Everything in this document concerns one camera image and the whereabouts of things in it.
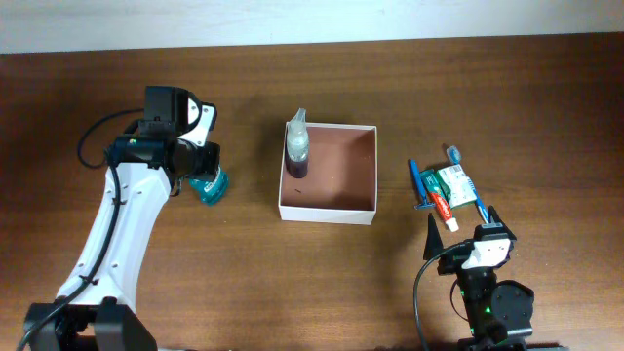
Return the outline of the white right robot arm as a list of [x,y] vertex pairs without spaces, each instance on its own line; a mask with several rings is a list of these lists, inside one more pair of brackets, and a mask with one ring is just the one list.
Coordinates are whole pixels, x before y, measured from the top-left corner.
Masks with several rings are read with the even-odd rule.
[[413,283],[413,312],[424,350],[429,348],[422,327],[418,288],[426,270],[434,263],[440,276],[453,275],[453,285],[460,288],[471,336],[457,341],[458,350],[563,350],[560,344],[528,344],[532,336],[535,294],[529,287],[514,281],[499,281],[495,270],[511,258],[516,235],[500,218],[495,208],[488,209],[488,222],[475,227],[474,235],[446,247],[436,219],[427,217],[424,264]]

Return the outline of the green red toothpaste tube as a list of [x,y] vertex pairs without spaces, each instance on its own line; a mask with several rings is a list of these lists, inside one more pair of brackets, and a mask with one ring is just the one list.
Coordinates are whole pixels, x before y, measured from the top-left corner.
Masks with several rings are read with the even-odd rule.
[[456,232],[459,229],[456,218],[453,216],[449,203],[446,199],[443,188],[438,181],[435,172],[433,170],[426,170],[420,173],[422,182],[427,190],[430,198],[435,204],[441,220],[444,222],[447,229],[451,232]]

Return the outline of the teal mouthwash bottle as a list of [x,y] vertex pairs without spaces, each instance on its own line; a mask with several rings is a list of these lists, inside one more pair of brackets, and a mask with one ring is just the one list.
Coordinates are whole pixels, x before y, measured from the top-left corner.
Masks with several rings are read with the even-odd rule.
[[202,203],[213,206],[225,195],[229,185],[229,177],[222,167],[219,167],[213,181],[190,179],[189,184],[198,192]]

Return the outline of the purple spray bottle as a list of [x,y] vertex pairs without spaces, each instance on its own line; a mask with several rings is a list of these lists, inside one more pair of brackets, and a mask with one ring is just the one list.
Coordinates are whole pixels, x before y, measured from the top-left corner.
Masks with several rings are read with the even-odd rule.
[[299,108],[287,125],[286,166],[294,178],[308,173],[310,140],[306,127],[306,110]]

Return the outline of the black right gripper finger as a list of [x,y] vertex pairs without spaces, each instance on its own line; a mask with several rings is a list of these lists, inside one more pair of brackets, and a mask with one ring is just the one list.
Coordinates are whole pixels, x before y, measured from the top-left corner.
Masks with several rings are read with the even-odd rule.
[[423,259],[430,260],[444,250],[444,244],[433,214],[427,216],[427,236]]
[[488,213],[488,226],[489,227],[495,227],[495,228],[505,227],[504,221],[500,218],[494,206],[489,206],[487,208],[487,213]]

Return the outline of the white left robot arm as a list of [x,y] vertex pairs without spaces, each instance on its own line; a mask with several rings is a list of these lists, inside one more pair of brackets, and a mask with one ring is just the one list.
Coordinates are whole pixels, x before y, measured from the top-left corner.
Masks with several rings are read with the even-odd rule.
[[33,303],[19,350],[155,350],[137,316],[137,281],[156,219],[186,179],[215,181],[217,111],[178,87],[148,86],[141,118],[105,149],[96,219],[50,303]]

